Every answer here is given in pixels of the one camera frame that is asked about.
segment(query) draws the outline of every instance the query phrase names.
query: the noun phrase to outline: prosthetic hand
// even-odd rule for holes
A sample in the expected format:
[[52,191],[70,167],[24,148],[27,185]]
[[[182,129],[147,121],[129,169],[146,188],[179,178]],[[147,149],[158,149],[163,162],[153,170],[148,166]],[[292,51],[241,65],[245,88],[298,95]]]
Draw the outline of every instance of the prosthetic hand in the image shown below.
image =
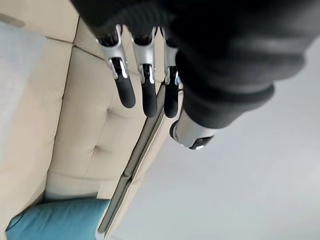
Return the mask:
[[127,26],[150,118],[157,112],[154,37],[161,27],[167,117],[177,114],[180,81],[184,91],[170,135],[195,150],[266,103],[274,81],[303,67],[304,52],[320,32],[319,0],[71,1],[101,45],[122,104],[132,108],[135,95],[121,45],[121,26]]

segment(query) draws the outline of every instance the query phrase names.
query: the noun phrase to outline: blue pillow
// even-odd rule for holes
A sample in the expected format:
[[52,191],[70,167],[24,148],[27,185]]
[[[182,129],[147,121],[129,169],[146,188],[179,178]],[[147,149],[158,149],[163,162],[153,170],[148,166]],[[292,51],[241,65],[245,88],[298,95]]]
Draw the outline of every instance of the blue pillow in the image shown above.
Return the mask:
[[90,198],[35,205],[14,217],[5,233],[8,240],[95,240],[109,203]]

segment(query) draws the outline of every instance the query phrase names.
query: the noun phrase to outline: black fingertip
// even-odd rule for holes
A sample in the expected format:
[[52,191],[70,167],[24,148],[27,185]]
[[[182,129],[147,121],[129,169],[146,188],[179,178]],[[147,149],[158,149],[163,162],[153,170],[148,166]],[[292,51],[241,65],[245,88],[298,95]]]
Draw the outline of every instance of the black fingertip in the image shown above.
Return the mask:
[[119,74],[118,79],[115,79],[115,84],[122,105],[128,109],[133,108],[136,104],[136,97],[130,77],[125,78],[122,74]]
[[147,78],[141,86],[143,112],[148,118],[153,118],[157,114],[158,108],[155,84],[150,83]]

